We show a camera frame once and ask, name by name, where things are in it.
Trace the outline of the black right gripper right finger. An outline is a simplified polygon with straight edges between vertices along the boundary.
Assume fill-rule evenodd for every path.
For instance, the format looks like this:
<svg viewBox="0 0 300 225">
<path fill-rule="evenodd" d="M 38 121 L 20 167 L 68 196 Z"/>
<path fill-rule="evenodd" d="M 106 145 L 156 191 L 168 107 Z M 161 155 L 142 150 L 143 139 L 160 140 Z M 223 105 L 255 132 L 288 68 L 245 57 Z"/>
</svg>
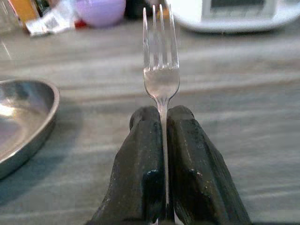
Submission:
<svg viewBox="0 0 300 225">
<path fill-rule="evenodd" d="M 184 225 L 251 225 L 222 154 L 189 108 L 169 109 L 167 135 L 179 220 Z"/>
</svg>

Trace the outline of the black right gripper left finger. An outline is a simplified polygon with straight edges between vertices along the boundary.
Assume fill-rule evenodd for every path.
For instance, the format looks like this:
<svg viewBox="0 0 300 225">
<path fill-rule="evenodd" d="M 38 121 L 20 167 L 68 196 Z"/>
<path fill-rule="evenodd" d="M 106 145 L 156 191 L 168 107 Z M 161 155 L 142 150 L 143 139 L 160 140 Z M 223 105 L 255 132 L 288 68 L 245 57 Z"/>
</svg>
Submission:
<svg viewBox="0 0 300 225">
<path fill-rule="evenodd" d="M 86 225 L 151 225 L 163 215 L 165 170 L 157 108 L 137 109 L 129 129 L 104 199 Z"/>
</svg>

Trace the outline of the clear plastic fork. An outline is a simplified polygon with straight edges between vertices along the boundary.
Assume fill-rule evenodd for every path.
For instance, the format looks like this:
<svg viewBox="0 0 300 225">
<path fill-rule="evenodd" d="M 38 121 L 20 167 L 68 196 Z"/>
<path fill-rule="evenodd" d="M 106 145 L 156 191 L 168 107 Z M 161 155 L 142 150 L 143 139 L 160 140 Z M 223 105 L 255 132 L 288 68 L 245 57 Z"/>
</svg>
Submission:
<svg viewBox="0 0 300 225">
<path fill-rule="evenodd" d="M 157 104 L 162 125 L 163 153 L 165 162 L 165 209 L 171 210 L 169 185 L 168 147 L 167 147 L 167 112 L 170 99 L 177 93 L 180 86 L 179 58 L 176 41 L 174 17 L 168 5 L 170 36 L 164 24 L 163 6 L 159 4 L 159 12 L 152 5 L 152 34 L 149 38 L 146 8 L 143 9 L 143 81 L 148 95 Z"/>
</svg>

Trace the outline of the shallow stainless steel bowl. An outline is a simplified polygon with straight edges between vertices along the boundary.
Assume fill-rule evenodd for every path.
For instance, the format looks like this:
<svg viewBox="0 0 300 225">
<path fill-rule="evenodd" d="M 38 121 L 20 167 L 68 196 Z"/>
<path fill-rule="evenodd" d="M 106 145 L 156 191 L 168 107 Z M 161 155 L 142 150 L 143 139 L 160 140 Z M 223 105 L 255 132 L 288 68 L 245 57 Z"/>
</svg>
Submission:
<svg viewBox="0 0 300 225">
<path fill-rule="evenodd" d="M 49 138 L 59 89 L 34 79 L 0 81 L 0 180 L 30 160 Z"/>
</svg>

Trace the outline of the white kitchen cooking machine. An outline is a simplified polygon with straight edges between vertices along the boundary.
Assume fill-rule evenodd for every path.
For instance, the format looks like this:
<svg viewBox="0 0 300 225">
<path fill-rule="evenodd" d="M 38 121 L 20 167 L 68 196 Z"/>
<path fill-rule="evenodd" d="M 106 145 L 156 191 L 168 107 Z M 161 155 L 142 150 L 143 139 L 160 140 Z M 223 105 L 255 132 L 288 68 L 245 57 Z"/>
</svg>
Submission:
<svg viewBox="0 0 300 225">
<path fill-rule="evenodd" d="M 164 0 L 182 27 L 206 33 L 280 28 L 300 18 L 300 0 Z"/>
</svg>

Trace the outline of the black pouch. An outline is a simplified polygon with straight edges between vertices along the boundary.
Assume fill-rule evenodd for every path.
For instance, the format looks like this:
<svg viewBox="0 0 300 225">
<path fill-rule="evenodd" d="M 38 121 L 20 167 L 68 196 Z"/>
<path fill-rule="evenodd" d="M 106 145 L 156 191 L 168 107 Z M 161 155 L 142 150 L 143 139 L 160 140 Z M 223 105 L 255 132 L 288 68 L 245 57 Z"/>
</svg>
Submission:
<svg viewBox="0 0 300 225">
<path fill-rule="evenodd" d="M 164 4 L 165 0 L 126 0 L 124 16 L 129 20 L 137 20 L 143 18 L 143 9 L 146 9 L 146 15 L 152 16 L 152 6 L 156 9 L 160 4 Z"/>
</svg>

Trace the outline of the lilac plastic bowl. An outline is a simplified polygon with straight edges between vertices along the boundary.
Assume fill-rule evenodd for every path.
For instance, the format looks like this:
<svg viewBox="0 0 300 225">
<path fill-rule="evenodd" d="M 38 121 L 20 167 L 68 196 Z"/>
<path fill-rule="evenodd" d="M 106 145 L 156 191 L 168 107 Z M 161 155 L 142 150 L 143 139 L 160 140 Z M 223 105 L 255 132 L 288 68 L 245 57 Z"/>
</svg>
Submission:
<svg viewBox="0 0 300 225">
<path fill-rule="evenodd" d="M 92 27 L 107 27 L 119 23 L 125 13 L 126 0 L 76 0 L 80 19 Z"/>
</svg>

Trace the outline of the white paper packet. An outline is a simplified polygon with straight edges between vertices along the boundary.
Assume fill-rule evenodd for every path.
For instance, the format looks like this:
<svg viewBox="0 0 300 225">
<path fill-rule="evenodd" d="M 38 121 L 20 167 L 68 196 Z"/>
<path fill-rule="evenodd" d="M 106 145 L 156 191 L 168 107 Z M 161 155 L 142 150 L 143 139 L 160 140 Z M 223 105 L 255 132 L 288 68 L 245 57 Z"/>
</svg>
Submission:
<svg viewBox="0 0 300 225">
<path fill-rule="evenodd" d="M 42 18 L 27 21 L 25 27 L 32 37 L 57 34 L 75 29 L 75 20 L 77 18 L 75 3 L 61 0 Z"/>
</svg>

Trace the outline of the orange bottle with white cap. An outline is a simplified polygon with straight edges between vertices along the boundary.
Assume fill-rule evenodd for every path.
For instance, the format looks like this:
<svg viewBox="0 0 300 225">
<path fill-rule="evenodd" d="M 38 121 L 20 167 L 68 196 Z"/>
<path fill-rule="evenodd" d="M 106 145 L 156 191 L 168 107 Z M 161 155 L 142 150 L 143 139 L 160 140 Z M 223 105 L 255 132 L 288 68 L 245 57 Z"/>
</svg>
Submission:
<svg viewBox="0 0 300 225">
<path fill-rule="evenodd" d="M 25 28 L 27 21 L 39 18 L 39 13 L 34 0 L 9 0 L 12 4 L 17 16 L 21 20 L 22 26 Z"/>
</svg>

